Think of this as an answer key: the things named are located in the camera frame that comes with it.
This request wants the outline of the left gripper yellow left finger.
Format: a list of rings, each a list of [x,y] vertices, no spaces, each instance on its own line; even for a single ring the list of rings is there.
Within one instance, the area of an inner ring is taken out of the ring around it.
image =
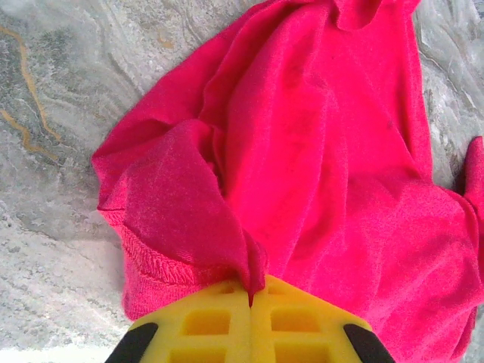
[[[249,300],[234,280],[170,303],[130,328],[146,323],[155,323],[157,331],[140,363],[250,362]]]

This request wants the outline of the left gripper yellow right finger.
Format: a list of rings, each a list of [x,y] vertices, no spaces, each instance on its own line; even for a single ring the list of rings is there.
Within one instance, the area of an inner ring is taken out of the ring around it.
[[[253,297],[255,363],[361,363],[343,327],[362,318],[276,277]]]

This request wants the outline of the red t-shirt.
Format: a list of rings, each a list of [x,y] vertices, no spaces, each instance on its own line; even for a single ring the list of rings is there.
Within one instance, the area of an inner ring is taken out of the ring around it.
[[[458,363],[484,304],[484,146],[432,180],[420,0],[266,0],[163,76],[95,151],[136,319],[270,274]]]

